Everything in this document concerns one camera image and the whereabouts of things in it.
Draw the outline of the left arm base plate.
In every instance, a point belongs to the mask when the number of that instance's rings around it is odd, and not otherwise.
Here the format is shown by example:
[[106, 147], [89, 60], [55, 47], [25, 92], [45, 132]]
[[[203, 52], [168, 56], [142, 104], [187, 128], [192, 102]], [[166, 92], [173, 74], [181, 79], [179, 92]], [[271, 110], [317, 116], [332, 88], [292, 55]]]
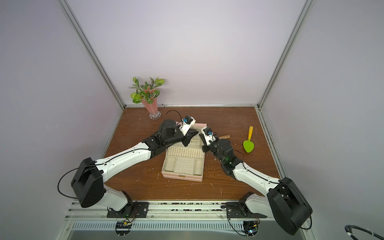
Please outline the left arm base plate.
[[108, 208], [107, 218], [146, 218], [149, 202], [128, 202], [120, 211]]

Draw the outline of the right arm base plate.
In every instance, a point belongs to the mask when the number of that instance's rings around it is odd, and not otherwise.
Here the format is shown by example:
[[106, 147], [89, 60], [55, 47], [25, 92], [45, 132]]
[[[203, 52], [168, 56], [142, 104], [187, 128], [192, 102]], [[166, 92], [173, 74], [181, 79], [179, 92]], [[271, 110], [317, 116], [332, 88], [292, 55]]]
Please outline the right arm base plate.
[[221, 205], [221, 208], [226, 210], [228, 218], [256, 218], [256, 214], [246, 210], [239, 202], [226, 202]]

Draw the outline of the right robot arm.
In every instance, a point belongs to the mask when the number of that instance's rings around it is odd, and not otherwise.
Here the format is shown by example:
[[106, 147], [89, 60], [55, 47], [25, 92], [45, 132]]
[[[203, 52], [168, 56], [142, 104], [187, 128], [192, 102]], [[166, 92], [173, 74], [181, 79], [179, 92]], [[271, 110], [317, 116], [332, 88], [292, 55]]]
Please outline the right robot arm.
[[274, 218], [288, 234], [295, 235], [307, 219], [312, 207], [290, 178], [265, 175], [238, 158], [229, 140], [204, 140], [203, 152], [211, 152], [220, 162], [223, 172], [262, 194], [249, 193], [242, 198], [245, 210]]

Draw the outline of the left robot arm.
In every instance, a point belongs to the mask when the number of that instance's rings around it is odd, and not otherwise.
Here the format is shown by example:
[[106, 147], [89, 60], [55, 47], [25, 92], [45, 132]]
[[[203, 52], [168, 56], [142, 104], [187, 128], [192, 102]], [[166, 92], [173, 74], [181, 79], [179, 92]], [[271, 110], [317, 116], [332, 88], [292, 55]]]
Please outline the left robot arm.
[[133, 165], [158, 156], [176, 143], [187, 146], [198, 134], [191, 128], [195, 123], [196, 120], [190, 116], [183, 118], [180, 123], [165, 120], [157, 132], [125, 151], [96, 161], [91, 158], [83, 160], [75, 169], [71, 181], [75, 198], [81, 207], [101, 205], [114, 211], [125, 208], [130, 202], [127, 195], [106, 186], [105, 182]]

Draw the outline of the pink jewelry box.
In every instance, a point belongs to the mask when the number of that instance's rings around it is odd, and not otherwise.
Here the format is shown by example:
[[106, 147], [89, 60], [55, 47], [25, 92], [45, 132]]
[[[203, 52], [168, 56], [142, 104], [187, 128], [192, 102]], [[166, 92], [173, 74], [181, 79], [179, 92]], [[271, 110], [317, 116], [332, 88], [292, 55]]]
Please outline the pink jewelry box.
[[186, 147], [183, 143], [170, 146], [166, 151], [162, 167], [163, 177], [202, 182], [205, 164], [202, 146], [203, 141], [199, 135], [194, 136]]

